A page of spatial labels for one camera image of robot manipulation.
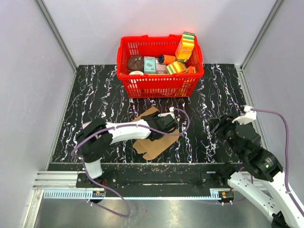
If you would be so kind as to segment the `brown cardboard box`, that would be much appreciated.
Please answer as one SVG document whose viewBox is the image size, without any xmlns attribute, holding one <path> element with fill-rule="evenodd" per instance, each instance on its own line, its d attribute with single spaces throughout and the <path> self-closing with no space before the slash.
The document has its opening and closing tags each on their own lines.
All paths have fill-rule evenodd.
<svg viewBox="0 0 304 228">
<path fill-rule="evenodd" d="M 133 123 L 149 127 L 147 122 L 141 119 L 141 117 L 150 114 L 161 114 L 161 112 L 156 107 L 151 107 L 134 119 Z M 150 128 L 135 126 L 131 130 L 131 136 L 135 139 L 133 148 L 147 161 L 155 159 L 174 144 L 178 140 L 180 133 L 178 126 L 173 133 L 166 133 L 165 135 L 152 131 Z"/>
</svg>

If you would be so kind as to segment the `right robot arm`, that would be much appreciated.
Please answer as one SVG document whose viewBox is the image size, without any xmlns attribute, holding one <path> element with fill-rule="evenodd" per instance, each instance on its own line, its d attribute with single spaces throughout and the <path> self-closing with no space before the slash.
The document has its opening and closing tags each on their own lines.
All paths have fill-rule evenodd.
<svg viewBox="0 0 304 228">
<path fill-rule="evenodd" d="M 302 228 L 304 206 L 291 193 L 286 181 L 287 169 L 274 154 L 261 146 L 261 136 L 251 125 L 251 120 L 225 114 L 209 119 L 208 123 L 211 134 L 229 144 L 245 170 L 265 187 L 269 195 L 246 180 L 229 162 L 216 171 L 212 181 L 221 188 L 229 186 L 240 192 L 267 217 L 273 228 Z"/>
</svg>

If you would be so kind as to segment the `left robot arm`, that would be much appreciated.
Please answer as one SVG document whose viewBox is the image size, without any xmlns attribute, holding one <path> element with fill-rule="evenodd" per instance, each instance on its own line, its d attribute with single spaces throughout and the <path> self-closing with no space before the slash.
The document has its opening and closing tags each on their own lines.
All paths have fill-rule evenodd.
<svg viewBox="0 0 304 228">
<path fill-rule="evenodd" d="M 161 114 L 159 111 L 141 115 L 128 123 L 111 123 L 103 118 L 83 125 L 76 137 L 77 154 L 81 156 L 88 172 L 86 182 L 93 188 L 102 185 L 101 158 L 117 142 L 136 140 L 133 144 L 138 153 L 145 156 L 152 149 L 157 153 L 166 150 L 180 136 L 174 113 Z"/>
</svg>

